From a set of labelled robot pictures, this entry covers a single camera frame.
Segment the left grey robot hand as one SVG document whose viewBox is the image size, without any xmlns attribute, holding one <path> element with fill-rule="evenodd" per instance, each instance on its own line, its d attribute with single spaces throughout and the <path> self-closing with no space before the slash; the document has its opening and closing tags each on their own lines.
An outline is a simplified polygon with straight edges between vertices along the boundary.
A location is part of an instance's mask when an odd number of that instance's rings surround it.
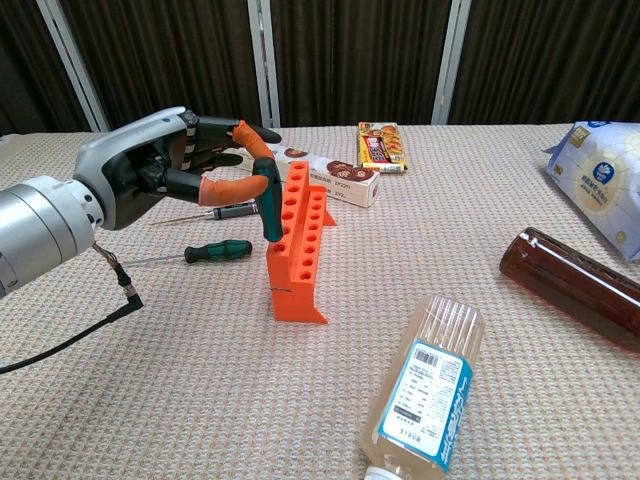
<svg viewBox="0 0 640 480">
<path fill-rule="evenodd" d="M 270 242 L 282 236 L 276 132 L 171 107 L 81 146 L 74 177 L 96 195 L 106 230 L 121 230 L 170 197 L 200 206 L 254 200 Z"/>
</svg>

